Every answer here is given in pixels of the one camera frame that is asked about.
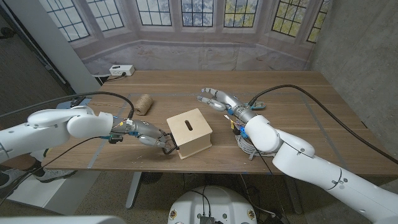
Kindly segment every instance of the bundle of wires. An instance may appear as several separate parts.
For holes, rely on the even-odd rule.
[[[246,140],[244,140],[242,135],[235,135],[235,139],[238,142],[238,146],[247,154],[249,154],[249,160],[253,160],[254,156],[266,156],[266,157],[274,157],[275,153],[267,153],[267,152],[262,152],[259,154],[256,150],[256,148],[248,143]]]

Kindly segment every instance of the wooden table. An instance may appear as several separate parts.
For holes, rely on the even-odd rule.
[[[276,85],[294,84],[318,98],[332,113],[353,131],[375,146],[385,150],[350,107],[319,72],[237,72],[237,71],[136,71],[132,77],[105,83],[100,91],[110,91],[128,97],[134,103],[148,93],[154,104],[145,116],[134,115],[165,131],[170,131],[166,119],[199,108],[213,130],[213,146],[188,159],[181,160],[177,152],[166,156],[157,147],[142,145],[138,139],[125,136],[123,142],[109,144],[94,139],[82,144],[51,163],[49,169],[70,170],[133,170],[141,172],[206,172],[235,174],[265,174],[269,171],[260,158],[252,161],[236,144],[230,123],[217,112],[196,100],[200,90],[211,87],[233,93],[248,102],[256,93]],[[292,88],[267,93],[258,100],[266,108],[264,115],[271,125],[305,139],[316,155],[359,175],[398,175],[398,167],[382,157],[330,118],[309,97]],[[129,108],[123,100],[96,95],[89,103],[96,113],[104,111],[126,117]],[[62,153],[82,139],[71,138],[66,144],[52,149],[44,160]],[[266,159],[274,174],[281,174]]]

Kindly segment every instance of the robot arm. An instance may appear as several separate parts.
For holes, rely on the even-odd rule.
[[[0,131],[0,163],[22,154],[59,146],[72,135],[76,138],[104,136],[110,143],[123,140],[123,135],[137,137],[148,146],[170,149],[165,133],[153,124],[122,119],[87,106],[71,109],[48,109],[31,114],[27,123]]]
[[[262,152],[276,152],[272,163],[283,173],[326,190],[372,222],[398,221],[398,195],[315,155],[311,144],[284,131],[274,129],[269,121],[245,107],[236,97],[204,88],[213,101],[225,105],[230,115],[246,124],[244,131]]]

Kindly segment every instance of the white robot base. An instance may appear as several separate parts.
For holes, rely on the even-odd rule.
[[[205,188],[198,187],[183,194],[174,202],[170,209],[168,224],[184,223],[218,223],[223,224],[255,224],[256,214],[251,204],[240,194],[226,187],[209,185]],[[203,216],[203,200],[205,203],[205,216]]]

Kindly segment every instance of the twine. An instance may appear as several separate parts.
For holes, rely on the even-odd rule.
[[[153,102],[154,101],[150,95],[142,94],[137,100],[137,103],[134,105],[136,115],[145,115]]]

